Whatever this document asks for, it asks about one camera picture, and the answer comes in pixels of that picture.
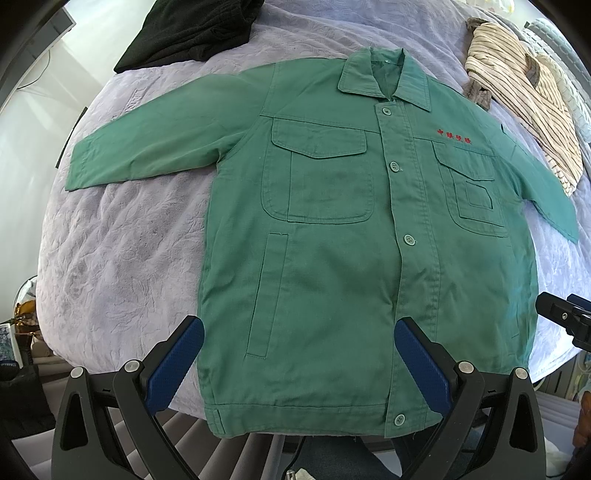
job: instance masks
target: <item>blue gripper pad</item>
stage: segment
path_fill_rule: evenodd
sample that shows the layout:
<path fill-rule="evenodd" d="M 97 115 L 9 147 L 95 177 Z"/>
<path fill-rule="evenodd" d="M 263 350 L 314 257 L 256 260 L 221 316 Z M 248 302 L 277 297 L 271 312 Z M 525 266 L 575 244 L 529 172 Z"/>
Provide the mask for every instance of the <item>blue gripper pad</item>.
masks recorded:
<path fill-rule="evenodd" d="M 445 416 L 452 409 L 449 382 L 404 319 L 394 327 L 394 343 L 429 408 Z"/>
<path fill-rule="evenodd" d="M 584 299 L 583 297 L 579 297 L 574 293 L 571 293 L 567 298 L 567 301 L 570 303 L 574 303 L 577 307 L 587 310 L 587 312 L 591 312 L 591 301 Z"/>
<path fill-rule="evenodd" d="M 146 384 L 145 405 L 152 416 L 168 408 L 205 340 L 205 328 L 201 319 L 187 317 L 183 322 L 190 322 L 189 326 L 166 353 Z"/>

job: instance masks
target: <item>picture frame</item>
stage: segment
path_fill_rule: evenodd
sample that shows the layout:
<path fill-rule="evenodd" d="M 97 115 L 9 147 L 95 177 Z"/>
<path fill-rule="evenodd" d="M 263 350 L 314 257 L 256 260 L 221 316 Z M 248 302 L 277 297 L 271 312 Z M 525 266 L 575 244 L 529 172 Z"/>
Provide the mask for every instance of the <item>picture frame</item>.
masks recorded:
<path fill-rule="evenodd" d="M 13 360 L 22 368 L 21 351 L 17 344 L 17 335 L 14 325 L 0 323 L 0 361 Z"/>

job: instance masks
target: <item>silver bolt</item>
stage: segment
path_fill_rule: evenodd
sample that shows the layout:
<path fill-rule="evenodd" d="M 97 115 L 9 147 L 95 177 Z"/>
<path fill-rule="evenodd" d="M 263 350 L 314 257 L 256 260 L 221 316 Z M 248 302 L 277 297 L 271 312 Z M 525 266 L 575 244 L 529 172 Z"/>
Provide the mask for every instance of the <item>silver bolt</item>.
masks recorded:
<path fill-rule="evenodd" d="M 463 372 L 465 374 L 471 374 L 474 371 L 474 365 L 472 365 L 470 362 L 460 362 L 458 367 L 460 369 L 460 372 Z"/>
<path fill-rule="evenodd" d="M 521 368 L 521 367 L 516 368 L 515 375 L 517 375 L 517 378 L 525 380 L 527 378 L 527 370 L 525 368 Z"/>
<path fill-rule="evenodd" d="M 130 360 L 125 364 L 126 372 L 135 372 L 139 368 L 139 362 L 137 360 Z"/>
<path fill-rule="evenodd" d="M 83 373 L 84 373 L 84 369 L 82 367 L 75 367 L 70 372 L 70 376 L 72 378 L 79 378 L 82 376 Z"/>

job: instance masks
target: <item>jacket sleeve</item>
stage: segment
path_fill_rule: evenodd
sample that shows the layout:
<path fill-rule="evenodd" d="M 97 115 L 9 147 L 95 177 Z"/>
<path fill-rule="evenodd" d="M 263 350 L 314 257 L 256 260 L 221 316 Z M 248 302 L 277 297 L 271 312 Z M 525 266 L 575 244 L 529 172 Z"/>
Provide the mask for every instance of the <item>jacket sleeve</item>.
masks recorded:
<path fill-rule="evenodd" d="M 579 226 L 572 200 L 566 196 L 560 181 L 537 158 L 526 152 L 508 134 L 504 134 L 506 161 L 512 173 L 515 192 L 530 200 L 546 221 L 565 238 L 576 243 Z"/>
<path fill-rule="evenodd" d="M 211 74 L 139 106 L 82 139 L 66 190 L 190 170 L 221 160 L 254 124 L 274 64 Z"/>

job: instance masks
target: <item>plush blanket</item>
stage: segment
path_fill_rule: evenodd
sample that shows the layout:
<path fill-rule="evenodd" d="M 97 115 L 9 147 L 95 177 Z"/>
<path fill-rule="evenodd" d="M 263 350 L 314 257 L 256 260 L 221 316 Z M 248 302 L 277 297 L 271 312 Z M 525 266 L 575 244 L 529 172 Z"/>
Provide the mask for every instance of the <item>plush blanket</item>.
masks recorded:
<path fill-rule="evenodd" d="M 427 73 L 461 91 L 468 81 L 463 65 L 471 41 L 465 21 L 482 16 L 453 0 L 267 0 L 248 44 L 204 63 L 114 76 L 76 128 L 47 206 L 37 287 L 47 343 L 72 365 L 84 365 L 91 373 L 112 371 L 129 359 L 143 358 L 185 315 L 196 312 L 204 217 L 215 168 L 66 193 L 69 158 L 78 140 L 209 73 L 300 57 L 347 57 L 363 46 L 404 47 Z M 543 159 L 533 137 L 510 113 L 493 102 L 491 114 Z M 572 200 L 580 223 L 578 245 L 547 224 L 533 205 L 524 205 L 540 290 L 591 297 L 591 186 L 586 176 Z M 559 327 L 540 319 L 530 359 L 533 379 L 575 353 Z M 204 417 L 194 369 L 171 407 Z"/>

